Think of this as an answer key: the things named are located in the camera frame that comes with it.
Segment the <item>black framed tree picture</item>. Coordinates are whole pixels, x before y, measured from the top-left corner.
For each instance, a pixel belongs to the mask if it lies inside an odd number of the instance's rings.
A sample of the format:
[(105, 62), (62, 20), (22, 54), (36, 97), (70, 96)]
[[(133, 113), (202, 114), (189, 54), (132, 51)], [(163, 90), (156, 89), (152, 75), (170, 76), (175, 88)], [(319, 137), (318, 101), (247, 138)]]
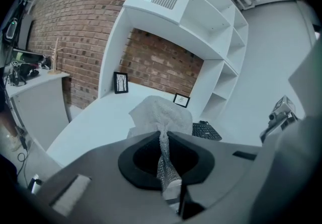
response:
[(114, 72), (114, 92), (115, 94), (128, 93), (128, 74)]

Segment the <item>white upright device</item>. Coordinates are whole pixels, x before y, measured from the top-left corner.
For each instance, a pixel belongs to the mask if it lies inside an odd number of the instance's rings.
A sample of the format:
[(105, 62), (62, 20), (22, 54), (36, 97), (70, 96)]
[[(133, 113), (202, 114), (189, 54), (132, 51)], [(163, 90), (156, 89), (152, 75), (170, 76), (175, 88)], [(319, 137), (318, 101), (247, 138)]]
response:
[(43, 181), (39, 178), (38, 174), (35, 174), (31, 181), (28, 184), (27, 189), (32, 193), (32, 194), (36, 194), (39, 189), (41, 188), (43, 184)]

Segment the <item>white side table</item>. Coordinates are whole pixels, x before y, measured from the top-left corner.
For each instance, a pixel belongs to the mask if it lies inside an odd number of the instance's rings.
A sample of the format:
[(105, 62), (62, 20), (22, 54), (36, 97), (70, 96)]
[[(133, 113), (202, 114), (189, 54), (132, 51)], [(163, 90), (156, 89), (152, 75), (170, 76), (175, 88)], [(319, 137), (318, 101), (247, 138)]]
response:
[(68, 76), (41, 69), (23, 86), (6, 85), (20, 123), (44, 151), (69, 124), (62, 91), (62, 79)]

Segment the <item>black framed white picture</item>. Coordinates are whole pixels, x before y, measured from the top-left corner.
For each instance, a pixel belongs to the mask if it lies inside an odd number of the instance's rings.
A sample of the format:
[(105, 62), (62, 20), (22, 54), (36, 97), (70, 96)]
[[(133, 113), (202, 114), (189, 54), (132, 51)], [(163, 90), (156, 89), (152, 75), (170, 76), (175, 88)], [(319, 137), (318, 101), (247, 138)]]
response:
[(181, 107), (187, 108), (190, 101), (190, 97), (175, 93), (175, 97), (173, 99), (173, 102)]

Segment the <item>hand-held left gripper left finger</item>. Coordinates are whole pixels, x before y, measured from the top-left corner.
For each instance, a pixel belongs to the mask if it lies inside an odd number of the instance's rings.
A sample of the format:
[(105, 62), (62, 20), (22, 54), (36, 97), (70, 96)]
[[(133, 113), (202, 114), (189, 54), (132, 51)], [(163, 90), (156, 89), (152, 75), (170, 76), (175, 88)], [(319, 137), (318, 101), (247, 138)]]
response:
[(126, 148), (118, 158), (121, 174), (137, 188), (162, 189), (161, 181), (157, 178), (158, 163), (162, 155), (159, 136), (159, 131), (144, 134), (141, 141)]

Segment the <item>grey cloth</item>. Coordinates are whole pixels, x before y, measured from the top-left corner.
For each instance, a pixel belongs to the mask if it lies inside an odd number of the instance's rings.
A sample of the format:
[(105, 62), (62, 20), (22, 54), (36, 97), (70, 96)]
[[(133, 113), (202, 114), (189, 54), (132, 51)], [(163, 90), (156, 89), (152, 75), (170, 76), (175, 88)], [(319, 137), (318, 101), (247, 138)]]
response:
[(129, 129), (127, 138), (159, 131), (158, 143), (161, 156), (158, 158), (156, 177), (161, 181), (162, 192), (178, 191), (182, 179), (170, 160), (170, 139), (167, 132), (191, 135), (193, 119), (191, 113), (165, 98), (148, 96), (129, 112), (134, 127)]

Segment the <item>wooden stand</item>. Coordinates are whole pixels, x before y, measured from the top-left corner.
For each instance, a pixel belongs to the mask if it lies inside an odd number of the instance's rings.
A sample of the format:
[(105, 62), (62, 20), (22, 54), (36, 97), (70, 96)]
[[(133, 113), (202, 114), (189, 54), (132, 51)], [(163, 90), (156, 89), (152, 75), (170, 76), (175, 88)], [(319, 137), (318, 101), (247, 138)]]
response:
[(56, 75), (61, 73), (61, 71), (57, 69), (58, 51), (62, 49), (62, 48), (58, 49), (58, 42), (59, 42), (59, 37), (57, 37), (55, 46), (52, 48), (53, 54), (52, 54), (52, 60), (51, 60), (51, 70), (48, 71), (49, 75)]

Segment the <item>white shelf unit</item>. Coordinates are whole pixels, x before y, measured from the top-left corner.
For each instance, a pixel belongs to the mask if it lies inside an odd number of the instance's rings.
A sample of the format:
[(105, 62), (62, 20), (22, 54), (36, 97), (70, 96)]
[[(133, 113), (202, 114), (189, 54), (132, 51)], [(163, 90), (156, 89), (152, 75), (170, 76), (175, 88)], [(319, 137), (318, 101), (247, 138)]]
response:
[(224, 110), (240, 74), (249, 26), (231, 0), (126, 0), (105, 48), (99, 98), (114, 87), (113, 75), (130, 32), (139, 29), (171, 41), (203, 59), (188, 110), (194, 121)]

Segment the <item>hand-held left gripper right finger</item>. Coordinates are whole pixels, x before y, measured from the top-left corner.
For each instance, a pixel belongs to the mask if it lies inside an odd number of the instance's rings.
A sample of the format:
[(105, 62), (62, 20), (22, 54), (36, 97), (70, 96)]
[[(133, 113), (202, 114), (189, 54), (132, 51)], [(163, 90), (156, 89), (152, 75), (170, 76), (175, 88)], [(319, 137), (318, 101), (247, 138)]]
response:
[(170, 161), (184, 185), (203, 183), (215, 166), (213, 153), (204, 147), (205, 139), (167, 132)]

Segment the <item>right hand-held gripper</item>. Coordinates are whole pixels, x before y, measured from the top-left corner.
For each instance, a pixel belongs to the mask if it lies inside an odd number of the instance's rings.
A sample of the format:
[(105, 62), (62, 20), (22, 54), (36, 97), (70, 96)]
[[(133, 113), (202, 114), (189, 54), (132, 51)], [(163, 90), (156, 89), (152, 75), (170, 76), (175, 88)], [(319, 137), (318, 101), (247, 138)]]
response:
[(269, 115), (268, 127), (260, 134), (261, 142), (270, 134), (283, 131), (288, 125), (298, 121), (295, 111), (293, 102), (287, 96), (283, 96)]

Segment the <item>black keyboard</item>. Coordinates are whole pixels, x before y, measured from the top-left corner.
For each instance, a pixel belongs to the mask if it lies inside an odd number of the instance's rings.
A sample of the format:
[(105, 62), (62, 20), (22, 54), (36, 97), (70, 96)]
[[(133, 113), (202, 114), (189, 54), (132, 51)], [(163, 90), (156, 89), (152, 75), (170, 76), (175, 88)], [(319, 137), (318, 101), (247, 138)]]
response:
[(192, 135), (214, 141), (222, 140), (222, 137), (219, 135), (219, 133), (207, 121), (193, 123)]

